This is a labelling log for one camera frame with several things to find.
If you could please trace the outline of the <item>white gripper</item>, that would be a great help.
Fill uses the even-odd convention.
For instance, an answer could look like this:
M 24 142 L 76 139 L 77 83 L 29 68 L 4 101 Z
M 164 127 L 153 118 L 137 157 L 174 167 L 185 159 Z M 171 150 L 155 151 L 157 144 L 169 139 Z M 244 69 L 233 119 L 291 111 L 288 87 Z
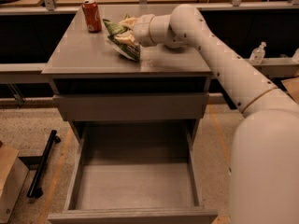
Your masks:
M 126 18 L 119 22 L 119 25 L 130 30 L 116 34 L 115 39 L 128 46 L 137 47 L 153 47 L 155 43 L 150 35 L 150 23 L 154 18 L 153 14 L 142 15 L 138 19 L 136 17 Z

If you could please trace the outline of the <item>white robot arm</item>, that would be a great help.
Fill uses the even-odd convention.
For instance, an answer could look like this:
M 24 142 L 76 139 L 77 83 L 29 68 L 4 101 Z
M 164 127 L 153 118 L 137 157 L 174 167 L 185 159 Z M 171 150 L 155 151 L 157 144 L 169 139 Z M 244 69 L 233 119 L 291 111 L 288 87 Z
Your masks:
M 121 25 L 131 44 L 195 48 L 243 115 L 231 148 L 230 224 L 299 224 L 299 104 L 217 38 L 192 5 Z

